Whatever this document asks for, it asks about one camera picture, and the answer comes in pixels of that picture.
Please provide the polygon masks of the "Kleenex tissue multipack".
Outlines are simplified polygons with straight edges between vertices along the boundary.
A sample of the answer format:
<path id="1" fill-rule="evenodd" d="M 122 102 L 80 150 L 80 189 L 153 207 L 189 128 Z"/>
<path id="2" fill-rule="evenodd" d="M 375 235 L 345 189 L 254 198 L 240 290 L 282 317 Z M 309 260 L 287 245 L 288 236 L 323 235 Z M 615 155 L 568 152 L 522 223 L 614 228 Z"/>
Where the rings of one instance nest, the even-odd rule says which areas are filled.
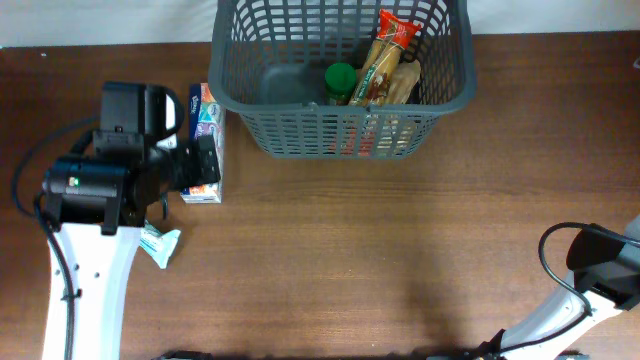
<path id="1" fill-rule="evenodd" d="M 223 201 L 225 114 L 226 110 L 214 98 L 207 83 L 189 86 L 189 137 L 211 135 L 215 144 L 220 180 L 216 183 L 187 188 L 181 197 L 187 204 L 220 204 Z"/>

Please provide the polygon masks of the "teal tissue packet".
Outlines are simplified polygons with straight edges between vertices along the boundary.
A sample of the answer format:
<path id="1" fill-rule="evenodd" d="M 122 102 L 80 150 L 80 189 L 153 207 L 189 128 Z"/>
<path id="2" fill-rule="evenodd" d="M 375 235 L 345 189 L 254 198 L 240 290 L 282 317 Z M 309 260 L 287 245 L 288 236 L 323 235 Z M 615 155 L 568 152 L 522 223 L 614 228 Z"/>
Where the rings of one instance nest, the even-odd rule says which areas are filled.
<path id="1" fill-rule="evenodd" d="M 178 229 L 162 233 L 146 221 L 141 230 L 140 247 L 146 251 L 160 269 L 166 269 L 180 236 L 181 231 Z"/>

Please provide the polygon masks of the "grey plastic shopping basket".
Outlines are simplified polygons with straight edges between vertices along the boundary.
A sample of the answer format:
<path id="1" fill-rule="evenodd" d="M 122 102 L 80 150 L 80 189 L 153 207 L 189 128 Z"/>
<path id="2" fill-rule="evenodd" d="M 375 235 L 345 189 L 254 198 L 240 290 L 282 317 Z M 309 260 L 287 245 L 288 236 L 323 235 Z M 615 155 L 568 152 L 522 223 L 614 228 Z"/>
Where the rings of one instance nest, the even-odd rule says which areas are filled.
<path id="1" fill-rule="evenodd" d="M 418 83 L 403 105 L 332 105 L 326 70 L 364 64 L 384 10 L 418 26 L 401 56 L 420 64 Z M 404 158 L 440 117 L 476 93 L 468 6 L 465 0 L 222 1 L 208 83 L 272 156 Z"/>

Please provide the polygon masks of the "green lid Knorr jar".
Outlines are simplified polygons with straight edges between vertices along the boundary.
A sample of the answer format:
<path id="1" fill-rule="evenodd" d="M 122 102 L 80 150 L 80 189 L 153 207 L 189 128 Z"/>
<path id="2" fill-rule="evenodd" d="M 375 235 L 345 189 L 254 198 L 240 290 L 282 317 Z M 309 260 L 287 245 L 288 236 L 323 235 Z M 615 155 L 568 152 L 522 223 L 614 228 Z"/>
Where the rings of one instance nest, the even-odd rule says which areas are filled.
<path id="1" fill-rule="evenodd" d="M 347 105 L 357 85 L 356 70 L 348 63 L 334 63 L 325 71 L 325 92 L 329 105 Z"/>

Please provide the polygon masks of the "spaghetti pasta package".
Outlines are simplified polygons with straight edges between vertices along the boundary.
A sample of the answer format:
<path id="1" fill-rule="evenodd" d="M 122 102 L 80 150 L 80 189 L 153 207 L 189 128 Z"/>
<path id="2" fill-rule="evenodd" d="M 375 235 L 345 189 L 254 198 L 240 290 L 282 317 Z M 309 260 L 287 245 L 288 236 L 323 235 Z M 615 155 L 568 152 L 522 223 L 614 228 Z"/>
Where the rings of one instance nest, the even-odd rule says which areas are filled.
<path id="1" fill-rule="evenodd" d="M 386 105 L 393 74 L 401 55 L 422 27 L 401 20 L 392 12 L 382 9 L 378 15 L 379 28 L 372 41 L 364 64 L 355 69 L 357 85 L 347 106 L 380 107 Z M 383 121 L 379 114 L 367 114 L 360 125 L 351 125 L 339 145 L 342 155 L 372 156 L 376 153 Z"/>

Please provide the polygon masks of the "beige snack bag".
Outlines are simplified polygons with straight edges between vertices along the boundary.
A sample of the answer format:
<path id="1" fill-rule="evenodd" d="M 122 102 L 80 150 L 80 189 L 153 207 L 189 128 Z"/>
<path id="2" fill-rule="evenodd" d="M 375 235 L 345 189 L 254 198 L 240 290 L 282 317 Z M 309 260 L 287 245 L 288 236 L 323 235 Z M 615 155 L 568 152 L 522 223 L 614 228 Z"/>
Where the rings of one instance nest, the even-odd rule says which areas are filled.
<path id="1" fill-rule="evenodd" d="M 421 74 L 418 60 L 398 65 L 390 84 L 386 105 L 406 104 Z M 416 129 L 416 123 L 410 121 L 402 125 L 398 115 L 391 115 L 383 121 L 382 133 L 376 152 L 382 157 L 401 155 L 409 146 L 409 141 Z"/>

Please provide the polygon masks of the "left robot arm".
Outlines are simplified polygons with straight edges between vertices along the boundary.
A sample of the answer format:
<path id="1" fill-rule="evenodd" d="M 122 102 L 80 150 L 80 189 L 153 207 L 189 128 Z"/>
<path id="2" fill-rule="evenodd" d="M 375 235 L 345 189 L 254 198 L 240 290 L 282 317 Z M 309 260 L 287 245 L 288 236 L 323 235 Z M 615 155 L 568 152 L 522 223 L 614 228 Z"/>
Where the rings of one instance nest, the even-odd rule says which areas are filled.
<path id="1" fill-rule="evenodd" d="M 148 206 L 220 179 L 213 137 L 161 146 L 184 120 L 167 87 L 107 82 L 98 120 L 46 171 L 33 201 L 51 258 L 45 359 L 119 358 Z"/>

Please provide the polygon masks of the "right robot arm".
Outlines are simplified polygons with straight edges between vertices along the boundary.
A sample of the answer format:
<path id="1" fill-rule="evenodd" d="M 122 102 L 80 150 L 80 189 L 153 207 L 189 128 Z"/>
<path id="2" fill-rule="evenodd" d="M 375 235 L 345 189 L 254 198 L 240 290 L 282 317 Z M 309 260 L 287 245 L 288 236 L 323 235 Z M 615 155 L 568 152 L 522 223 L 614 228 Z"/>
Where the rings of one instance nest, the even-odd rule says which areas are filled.
<path id="1" fill-rule="evenodd" d="M 560 277 L 545 246 L 564 229 L 577 234 L 566 258 L 568 273 Z M 555 224 L 542 234 L 538 256 L 558 287 L 527 318 L 470 352 L 470 359 L 555 359 L 596 325 L 639 305 L 638 218 L 623 234 L 597 224 Z"/>

